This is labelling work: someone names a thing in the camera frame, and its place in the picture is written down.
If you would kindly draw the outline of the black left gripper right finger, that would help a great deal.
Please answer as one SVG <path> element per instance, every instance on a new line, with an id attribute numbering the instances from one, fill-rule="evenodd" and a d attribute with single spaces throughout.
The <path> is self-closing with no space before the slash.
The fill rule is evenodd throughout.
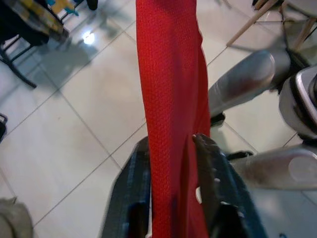
<path id="1" fill-rule="evenodd" d="M 202 207 L 211 238 L 265 238 L 251 196 L 215 141 L 195 134 Z"/>

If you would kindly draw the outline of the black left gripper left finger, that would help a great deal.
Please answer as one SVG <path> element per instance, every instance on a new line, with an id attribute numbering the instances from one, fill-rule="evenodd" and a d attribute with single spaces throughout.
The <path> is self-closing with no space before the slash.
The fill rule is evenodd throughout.
<path id="1" fill-rule="evenodd" d="M 117 176 L 108 203 L 102 238 L 144 238 L 149 230 L 151 166 L 148 138 L 135 144 Z"/>

